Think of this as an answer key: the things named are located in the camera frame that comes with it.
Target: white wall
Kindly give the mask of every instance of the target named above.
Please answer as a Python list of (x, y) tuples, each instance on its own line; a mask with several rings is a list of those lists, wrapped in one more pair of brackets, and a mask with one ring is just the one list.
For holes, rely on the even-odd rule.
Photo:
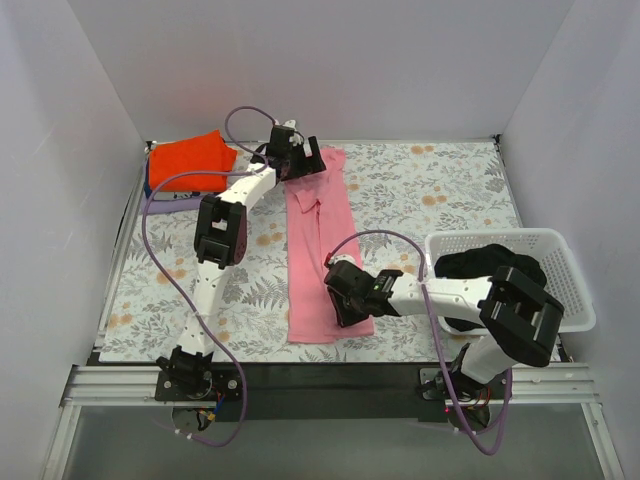
[(324, 139), (460, 139), (504, 130), (573, 0), (70, 3), (144, 139), (241, 104)]
[(0, 478), (38, 478), (142, 142), (64, 0), (0, 1)]
[(526, 226), (562, 232), (598, 324), (565, 336), (603, 392), (627, 478), (640, 478), (640, 6), (576, 0), (504, 134)]

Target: leaf pattern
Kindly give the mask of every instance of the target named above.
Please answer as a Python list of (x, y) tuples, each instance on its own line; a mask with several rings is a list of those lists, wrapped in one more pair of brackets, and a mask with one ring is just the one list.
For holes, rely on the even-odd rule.
[[(347, 153), (344, 180), (356, 230), (389, 229), (418, 244), (443, 229), (507, 228), (518, 220), (493, 144), (439, 143), (341, 145)], [(240, 153), (234, 170), (248, 155)], [(154, 215), (150, 241), (166, 268), (187, 291), (195, 286), (193, 234), (198, 212)], [(249, 243), (222, 296), (210, 326), (240, 361), (403, 362), (437, 360), (424, 316), (382, 317), (376, 334), (345, 338), (331, 345), (287, 342), (286, 210), (282, 185), (267, 193), (249, 213)], [(387, 235), (360, 237), (365, 268), (376, 273), (394, 265), (415, 271), (418, 259), (402, 241)], [(152, 362), (175, 345), (193, 315), (166, 282), (142, 245), (140, 219), (111, 310), (102, 361)], [(466, 341), (444, 332), (451, 360)], [(227, 361), (217, 350), (215, 361)]]

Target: black cloth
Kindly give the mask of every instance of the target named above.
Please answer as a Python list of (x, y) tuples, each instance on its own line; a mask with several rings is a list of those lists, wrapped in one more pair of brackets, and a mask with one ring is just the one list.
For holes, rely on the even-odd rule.
[[(541, 287), (547, 285), (547, 276), (540, 263), (529, 255), (513, 253), (506, 247), (492, 243), (482, 248), (440, 257), (434, 266), (436, 277), (468, 279), (491, 276), (498, 267), (515, 267)], [(460, 332), (477, 328), (477, 325), (458, 318), (445, 317), (447, 324)]]

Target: pink shirt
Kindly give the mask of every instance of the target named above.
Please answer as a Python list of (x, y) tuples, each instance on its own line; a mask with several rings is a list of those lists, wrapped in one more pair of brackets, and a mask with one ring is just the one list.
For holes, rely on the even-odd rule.
[[(287, 248), (289, 253), (289, 341), (331, 343), (337, 338), (373, 335), (373, 319), (341, 328), (324, 277), (325, 257), (355, 233), (342, 178), (344, 150), (323, 148), (324, 172), (285, 182)], [(353, 240), (340, 249), (362, 267), (360, 248)]]

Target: plastic basket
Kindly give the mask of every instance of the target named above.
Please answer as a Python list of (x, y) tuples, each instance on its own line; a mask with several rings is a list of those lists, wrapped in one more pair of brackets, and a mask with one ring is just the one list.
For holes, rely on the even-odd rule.
[[(538, 262), (547, 276), (545, 290), (557, 298), (565, 308), (560, 333), (584, 332), (596, 323), (591, 296), (580, 273), (571, 249), (564, 237), (549, 228), (514, 228), (508, 230), (458, 230), (436, 232), (427, 236), (427, 277), (435, 277), (433, 266), (438, 259), (470, 248), (491, 243), (504, 245), (514, 253), (529, 255)], [(459, 332), (443, 317), (440, 325), (454, 335), (486, 335), (484, 328)]]

